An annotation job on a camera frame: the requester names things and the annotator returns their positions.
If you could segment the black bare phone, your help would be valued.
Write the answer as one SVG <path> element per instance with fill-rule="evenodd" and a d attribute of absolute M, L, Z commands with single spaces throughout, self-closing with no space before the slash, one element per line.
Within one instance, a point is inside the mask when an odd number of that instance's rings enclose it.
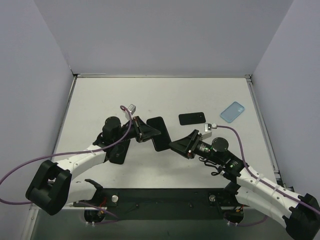
<path fill-rule="evenodd" d="M 206 123 L 206 117 L 203 112 L 182 113 L 178 115 L 178 119 L 181 126 Z"/>

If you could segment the light blue phone case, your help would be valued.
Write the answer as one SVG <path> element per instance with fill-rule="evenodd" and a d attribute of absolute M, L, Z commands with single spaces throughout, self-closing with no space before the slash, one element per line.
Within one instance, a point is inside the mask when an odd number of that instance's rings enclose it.
<path fill-rule="evenodd" d="M 245 111 L 245 107 L 234 101 L 224 111 L 220 113 L 220 117 L 227 123 L 232 123 L 237 117 L 239 117 Z"/>

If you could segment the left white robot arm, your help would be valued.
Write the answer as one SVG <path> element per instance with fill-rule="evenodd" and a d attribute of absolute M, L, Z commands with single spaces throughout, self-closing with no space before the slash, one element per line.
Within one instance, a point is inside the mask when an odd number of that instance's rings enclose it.
<path fill-rule="evenodd" d="M 122 165 L 131 139 L 144 143 L 160 134 L 160 130 L 147 125 L 138 116 L 124 125 L 118 117 L 111 116 L 105 120 L 102 132 L 84 153 L 57 162 L 44 161 L 25 196 L 51 216 L 57 214 L 65 204 L 72 202 L 84 200 L 96 206 L 103 199 L 101 191 L 104 188 L 91 178 L 79 182 L 74 179 L 105 162 Z"/>

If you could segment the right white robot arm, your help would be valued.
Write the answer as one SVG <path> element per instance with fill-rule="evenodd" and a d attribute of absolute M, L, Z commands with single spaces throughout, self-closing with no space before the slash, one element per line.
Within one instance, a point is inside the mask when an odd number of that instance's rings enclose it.
<path fill-rule="evenodd" d="M 216 137 L 211 144 L 194 130 L 188 136 L 169 144 L 177 154 L 193 159 L 199 156 L 213 175 L 228 179 L 236 201 L 263 213 L 282 225 L 294 240 L 312 240 L 320 230 L 320 205 L 311 194 L 301 195 L 269 180 L 254 170 L 244 157 L 229 151 L 225 138 Z"/>

